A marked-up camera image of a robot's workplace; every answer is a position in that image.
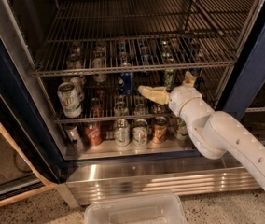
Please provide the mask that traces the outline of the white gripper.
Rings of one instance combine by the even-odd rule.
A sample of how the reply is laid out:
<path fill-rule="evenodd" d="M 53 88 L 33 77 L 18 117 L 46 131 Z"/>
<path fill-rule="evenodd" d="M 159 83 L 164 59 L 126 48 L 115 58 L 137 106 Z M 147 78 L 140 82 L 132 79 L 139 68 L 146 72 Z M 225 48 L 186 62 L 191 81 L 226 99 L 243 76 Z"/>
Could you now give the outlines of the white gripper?
<path fill-rule="evenodd" d="M 202 98 L 202 95 L 193 87 L 195 81 L 196 78 L 187 71 L 184 75 L 183 86 L 175 87 L 171 93 L 165 87 L 149 87 L 143 85 L 138 87 L 138 91 L 142 96 L 154 103 L 160 105 L 169 103 L 169 108 L 178 116 L 180 110 L 187 102 L 195 98 Z"/>

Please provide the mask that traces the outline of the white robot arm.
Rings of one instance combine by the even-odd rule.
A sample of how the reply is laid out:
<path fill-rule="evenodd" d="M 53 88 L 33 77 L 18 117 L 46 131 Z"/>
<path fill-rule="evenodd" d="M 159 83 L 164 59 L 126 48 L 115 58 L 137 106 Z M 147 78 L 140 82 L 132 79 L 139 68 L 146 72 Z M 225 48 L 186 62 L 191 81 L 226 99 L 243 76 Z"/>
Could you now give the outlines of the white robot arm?
<path fill-rule="evenodd" d="M 232 115 L 215 111 L 193 84 L 187 72 L 183 83 L 172 91 L 144 85 L 138 91 L 154 103 L 168 105 L 185 121 L 191 141 L 204 157 L 215 160 L 230 153 L 265 191 L 265 146 Z"/>

